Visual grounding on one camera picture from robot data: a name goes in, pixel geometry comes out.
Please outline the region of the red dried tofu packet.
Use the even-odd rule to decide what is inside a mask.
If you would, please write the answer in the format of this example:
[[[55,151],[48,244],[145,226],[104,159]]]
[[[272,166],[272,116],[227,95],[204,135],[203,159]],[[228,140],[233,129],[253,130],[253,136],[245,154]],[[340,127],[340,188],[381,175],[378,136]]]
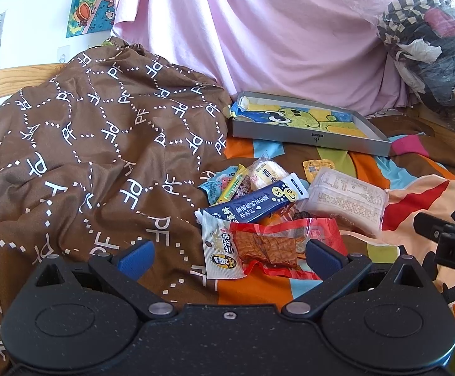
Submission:
[[[272,226],[232,223],[230,229],[244,274],[254,269],[273,277],[320,279],[306,264],[306,243],[315,238],[347,256],[334,219],[303,218]]]

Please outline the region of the white pink snack packet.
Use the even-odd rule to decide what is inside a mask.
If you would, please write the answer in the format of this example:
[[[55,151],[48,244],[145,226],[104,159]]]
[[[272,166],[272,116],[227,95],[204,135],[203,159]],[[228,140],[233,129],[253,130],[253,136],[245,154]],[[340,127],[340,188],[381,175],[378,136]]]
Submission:
[[[309,198],[297,203],[299,212],[330,217],[371,237],[381,230],[388,193],[368,182],[323,168],[307,189]]]

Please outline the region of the navy milk powder stick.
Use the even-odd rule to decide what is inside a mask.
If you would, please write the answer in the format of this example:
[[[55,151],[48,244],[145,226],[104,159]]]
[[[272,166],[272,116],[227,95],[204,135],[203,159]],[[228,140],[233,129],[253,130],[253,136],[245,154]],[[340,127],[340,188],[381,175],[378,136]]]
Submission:
[[[281,208],[309,198],[307,189],[295,173],[279,181],[245,194],[237,199],[194,212],[197,222],[203,223],[207,215],[240,223],[252,223],[267,217]]]

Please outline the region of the gold foil snack packet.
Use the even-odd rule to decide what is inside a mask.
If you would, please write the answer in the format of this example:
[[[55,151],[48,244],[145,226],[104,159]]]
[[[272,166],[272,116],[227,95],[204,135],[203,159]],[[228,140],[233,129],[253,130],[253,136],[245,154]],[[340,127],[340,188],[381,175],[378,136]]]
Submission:
[[[311,183],[317,177],[317,174],[323,168],[335,169],[335,163],[330,159],[310,159],[305,160],[303,163],[304,173],[307,182]]]

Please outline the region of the rice cracker packet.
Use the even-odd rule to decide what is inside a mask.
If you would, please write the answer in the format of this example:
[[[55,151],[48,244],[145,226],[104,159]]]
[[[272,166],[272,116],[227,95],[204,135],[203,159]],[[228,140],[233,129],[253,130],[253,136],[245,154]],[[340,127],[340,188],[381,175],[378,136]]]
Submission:
[[[287,176],[288,171],[273,159],[265,156],[257,159],[248,168],[250,190],[252,192],[265,188]]]

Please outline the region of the light blue candy packet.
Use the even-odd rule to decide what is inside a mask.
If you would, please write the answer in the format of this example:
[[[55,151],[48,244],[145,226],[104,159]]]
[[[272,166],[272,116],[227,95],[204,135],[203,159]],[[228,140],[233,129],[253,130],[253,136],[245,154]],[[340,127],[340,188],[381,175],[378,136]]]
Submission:
[[[222,171],[206,171],[203,173],[198,188],[204,192],[210,205],[219,200],[220,195],[237,171],[236,166],[229,166]]]

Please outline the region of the yellow purple snack bar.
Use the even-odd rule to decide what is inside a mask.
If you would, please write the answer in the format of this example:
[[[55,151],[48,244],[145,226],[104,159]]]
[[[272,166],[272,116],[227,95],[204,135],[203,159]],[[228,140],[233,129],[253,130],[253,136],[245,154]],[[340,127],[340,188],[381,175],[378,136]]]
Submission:
[[[249,169],[239,164],[237,171],[232,179],[226,185],[226,188],[220,194],[217,204],[222,204],[233,200],[239,196],[247,194],[250,191],[250,174]]]

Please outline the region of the white nut snack packet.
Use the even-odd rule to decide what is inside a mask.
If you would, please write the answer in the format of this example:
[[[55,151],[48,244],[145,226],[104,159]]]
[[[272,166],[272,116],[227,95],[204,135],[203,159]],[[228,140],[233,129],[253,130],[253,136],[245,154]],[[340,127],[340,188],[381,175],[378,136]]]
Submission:
[[[203,213],[201,236],[208,280],[236,280],[245,277],[231,223]]]

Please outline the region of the brown PF patterned cloth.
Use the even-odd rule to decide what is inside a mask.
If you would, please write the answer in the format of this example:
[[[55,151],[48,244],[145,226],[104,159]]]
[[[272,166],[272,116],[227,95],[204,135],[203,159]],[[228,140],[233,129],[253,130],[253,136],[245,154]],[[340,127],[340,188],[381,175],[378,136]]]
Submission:
[[[224,159],[231,99],[209,77],[113,38],[0,106],[0,324],[51,255],[86,261],[147,238],[142,283],[216,303],[194,213]],[[0,338],[0,374],[8,358]]]

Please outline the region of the grey cardboard tray box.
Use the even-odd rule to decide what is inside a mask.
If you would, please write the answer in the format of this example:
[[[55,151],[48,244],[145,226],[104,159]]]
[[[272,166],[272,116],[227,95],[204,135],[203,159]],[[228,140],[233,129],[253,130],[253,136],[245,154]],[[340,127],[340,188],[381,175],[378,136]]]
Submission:
[[[353,110],[301,98],[244,91],[223,109],[232,135],[387,156],[391,141]]]

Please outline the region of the plastic bag of clothes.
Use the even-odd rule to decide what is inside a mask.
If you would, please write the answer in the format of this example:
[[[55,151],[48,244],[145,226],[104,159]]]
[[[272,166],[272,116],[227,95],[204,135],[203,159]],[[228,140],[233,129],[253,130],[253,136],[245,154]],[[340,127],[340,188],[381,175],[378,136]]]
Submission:
[[[417,99],[455,131],[455,1],[393,0],[377,33]]]

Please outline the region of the pink hanging sheet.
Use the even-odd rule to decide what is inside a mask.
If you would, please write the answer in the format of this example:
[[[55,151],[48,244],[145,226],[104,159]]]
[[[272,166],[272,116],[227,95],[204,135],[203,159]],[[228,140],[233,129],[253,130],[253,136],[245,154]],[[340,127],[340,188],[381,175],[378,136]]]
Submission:
[[[409,91],[373,25],[344,0],[115,0],[113,34],[213,77],[371,115]]]

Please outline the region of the wooden bed frame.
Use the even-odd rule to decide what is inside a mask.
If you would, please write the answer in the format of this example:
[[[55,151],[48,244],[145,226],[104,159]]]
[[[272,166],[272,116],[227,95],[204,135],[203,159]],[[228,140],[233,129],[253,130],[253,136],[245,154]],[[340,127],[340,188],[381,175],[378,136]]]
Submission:
[[[65,64],[28,65],[0,69],[0,98],[11,95],[26,86],[38,86],[56,76]]]

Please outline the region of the cartoon wall poster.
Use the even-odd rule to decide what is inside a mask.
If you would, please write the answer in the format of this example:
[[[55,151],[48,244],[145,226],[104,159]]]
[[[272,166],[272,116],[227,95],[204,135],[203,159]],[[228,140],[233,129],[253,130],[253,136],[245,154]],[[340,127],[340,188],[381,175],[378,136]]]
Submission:
[[[114,0],[72,0],[66,37],[110,31],[114,18]]]

